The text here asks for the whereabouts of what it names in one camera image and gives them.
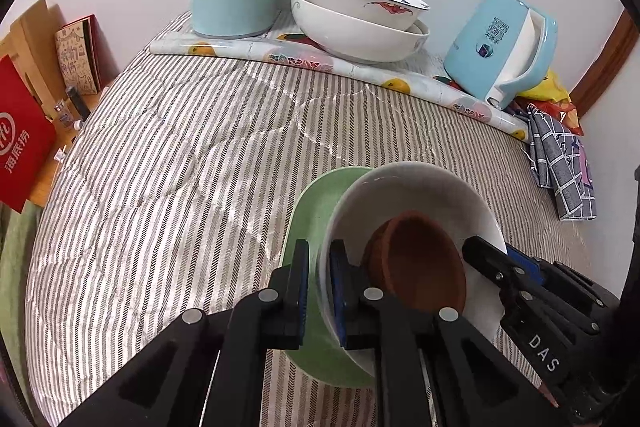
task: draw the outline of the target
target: striped tablecloth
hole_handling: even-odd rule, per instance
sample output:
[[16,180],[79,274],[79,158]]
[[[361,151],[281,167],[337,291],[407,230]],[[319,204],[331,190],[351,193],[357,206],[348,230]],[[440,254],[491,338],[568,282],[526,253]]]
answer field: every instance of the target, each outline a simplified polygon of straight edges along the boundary
[[[577,225],[558,221],[520,142],[490,126],[332,74],[140,51],[76,140],[38,230],[26,351],[44,416],[59,423],[181,311],[228,309],[265,286],[313,179],[398,160],[450,169],[505,240],[588,274]],[[502,332],[496,344],[535,378]],[[374,402],[268,354],[265,426],[368,426]]]

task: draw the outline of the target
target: folded gray cloth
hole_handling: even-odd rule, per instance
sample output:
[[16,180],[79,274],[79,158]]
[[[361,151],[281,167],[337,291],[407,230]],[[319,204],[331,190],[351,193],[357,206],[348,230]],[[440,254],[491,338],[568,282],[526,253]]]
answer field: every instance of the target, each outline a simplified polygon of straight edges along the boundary
[[553,190],[560,220],[594,219],[596,201],[582,142],[534,105],[527,113],[531,144],[524,151],[538,185]]

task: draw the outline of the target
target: haidilao logo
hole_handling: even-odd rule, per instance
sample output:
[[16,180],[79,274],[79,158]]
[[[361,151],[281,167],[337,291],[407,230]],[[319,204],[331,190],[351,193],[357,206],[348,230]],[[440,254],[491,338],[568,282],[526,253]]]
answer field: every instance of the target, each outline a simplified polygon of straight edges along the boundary
[[0,112],[0,156],[9,154],[15,141],[14,118],[7,112]]

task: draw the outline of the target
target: brown wooden trim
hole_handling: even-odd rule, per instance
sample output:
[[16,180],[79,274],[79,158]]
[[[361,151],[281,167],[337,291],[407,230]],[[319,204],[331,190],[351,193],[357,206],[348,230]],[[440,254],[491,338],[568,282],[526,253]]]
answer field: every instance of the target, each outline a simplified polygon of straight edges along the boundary
[[638,40],[638,28],[626,10],[613,28],[600,56],[571,92],[579,116],[584,116],[613,82]]

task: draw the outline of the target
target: red paper bag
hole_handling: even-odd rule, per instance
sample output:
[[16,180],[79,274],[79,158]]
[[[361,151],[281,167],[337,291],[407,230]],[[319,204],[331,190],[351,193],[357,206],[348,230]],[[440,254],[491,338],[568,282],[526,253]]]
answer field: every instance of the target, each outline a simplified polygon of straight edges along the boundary
[[11,59],[0,60],[0,201],[22,211],[56,140],[53,124],[22,83]]

